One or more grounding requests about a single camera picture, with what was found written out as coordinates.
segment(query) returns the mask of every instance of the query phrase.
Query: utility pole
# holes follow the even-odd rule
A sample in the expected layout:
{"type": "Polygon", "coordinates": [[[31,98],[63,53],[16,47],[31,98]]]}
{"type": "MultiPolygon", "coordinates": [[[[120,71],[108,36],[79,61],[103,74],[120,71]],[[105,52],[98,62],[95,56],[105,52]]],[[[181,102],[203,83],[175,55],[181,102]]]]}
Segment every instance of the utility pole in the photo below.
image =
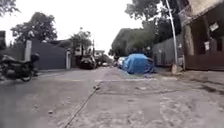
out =
{"type": "Polygon", "coordinates": [[[95,41],[93,39],[93,57],[95,57],[95,41]]]}
{"type": "Polygon", "coordinates": [[[168,0],[166,0],[166,5],[167,5],[168,11],[169,11],[170,21],[171,21],[171,26],[172,26],[172,31],[173,31],[175,65],[177,66],[178,65],[178,62],[177,62],[177,58],[178,58],[177,57],[177,39],[176,39],[176,32],[175,32],[174,22],[173,22],[173,15],[172,15],[172,12],[171,12],[171,9],[170,9],[170,4],[169,4],[168,0]]]}

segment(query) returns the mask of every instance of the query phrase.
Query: asphalt road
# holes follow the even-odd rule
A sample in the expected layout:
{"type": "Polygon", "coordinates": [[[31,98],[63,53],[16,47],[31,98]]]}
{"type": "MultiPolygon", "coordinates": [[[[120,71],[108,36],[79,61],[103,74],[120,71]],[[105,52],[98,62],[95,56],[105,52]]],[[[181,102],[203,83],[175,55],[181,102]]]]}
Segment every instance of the asphalt road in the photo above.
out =
{"type": "Polygon", "coordinates": [[[223,117],[223,96],[200,83],[115,68],[0,85],[0,128],[223,128],[223,117]]]}

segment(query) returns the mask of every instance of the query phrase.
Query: motorcycle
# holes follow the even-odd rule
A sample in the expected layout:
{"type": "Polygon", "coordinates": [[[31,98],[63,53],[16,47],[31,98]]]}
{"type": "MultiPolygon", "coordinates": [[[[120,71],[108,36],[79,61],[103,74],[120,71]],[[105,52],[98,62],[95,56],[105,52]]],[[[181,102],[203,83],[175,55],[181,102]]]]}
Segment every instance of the motorcycle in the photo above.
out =
{"type": "Polygon", "coordinates": [[[36,73],[34,63],[39,60],[38,54],[31,55],[30,61],[22,62],[9,57],[3,57],[0,62],[1,74],[6,79],[20,79],[29,82],[36,73]]]}

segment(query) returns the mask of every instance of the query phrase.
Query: tree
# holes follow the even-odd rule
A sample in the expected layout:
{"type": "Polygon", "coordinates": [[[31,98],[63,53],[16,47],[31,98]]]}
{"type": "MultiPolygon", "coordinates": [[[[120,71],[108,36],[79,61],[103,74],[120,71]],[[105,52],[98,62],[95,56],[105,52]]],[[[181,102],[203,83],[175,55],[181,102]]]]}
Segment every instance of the tree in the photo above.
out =
{"type": "Polygon", "coordinates": [[[40,41],[52,41],[57,38],[56,29],[53,26],[54,16],[36,12],[29,22],[18,24],[11,29],[16,41],[38,39],[40,41]]]}
{"type": "MultiPolygon", "coordinates": [[[[172,37],[172,28],[165,2],[165,0],[132,0],[132,4],[128,4],[126,8],[126,13],[131,18],[141,19],[143,23],[154,22],[155,42],[161,42],[172,37]]],[[[170,0],[169,3],[174,17],[176,34],[179,34],[181,23],[178,16],[178,6],[176,0],[170,0]]]]}
{"type": "Polygon", "coordinates": [[[127,56],[131,53],[146,53],[152,47],[154,33],[146,29],[121,29],[112,43],[110,54],[114,56],[127,56]]]}
{"type": "Polygon", "coordinates": [[[13,13],[19,11],[16,8],[16,0],[1,0],[0,1],[0,17],[4,16],[6,13],[13,13]]]}
{"type": "Polygon", "coordinates": [[[71,48],[73,51],[76,50],[77,47],[81,46],[81,51],[82,51],[82,56],[83,56],[83,51],[88,49],[89,46],[92,45],[92,42],[90,40],[91,33],[89,31],[82,31],[82,28],[80,28],[79,33],[74,34],[73,36],[70,37],[70,42],[71,42],[71,48]]]}

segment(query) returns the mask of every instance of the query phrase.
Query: gray wall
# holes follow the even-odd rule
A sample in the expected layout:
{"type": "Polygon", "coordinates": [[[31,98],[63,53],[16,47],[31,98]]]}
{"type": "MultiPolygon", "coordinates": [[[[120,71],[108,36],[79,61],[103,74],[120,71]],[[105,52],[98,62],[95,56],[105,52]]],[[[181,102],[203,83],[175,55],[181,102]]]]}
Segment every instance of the gray wall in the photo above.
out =
{"type": "Polygon", "coordinates": [[[32,53],[40,55],[37,67],[40,70],[66,69],[66,50],[50,43],[41,43],[34,40],[32,53]]]}
{"type": "MultiPolygon", "coordinates": [[[[177,36],[177,49],[178,49],[178,58],[179,61],[183,56],[182,48],[183,48],[183,37],[182,35],[177,36]]],[[[157,66],[171,66],[174,63],[174,43],[173,38],[163,41],[159,44],[154,45],[153,47],[153,56],[155,60],[155,64],[157,66]]]]}
{"type": "Polygon", "coordinates": [[[16,43],[12,47],[2,51],[2,54],[12,56],[17,60],[24,60],[24,51],[25,51],[25,44],[16,43]]]}

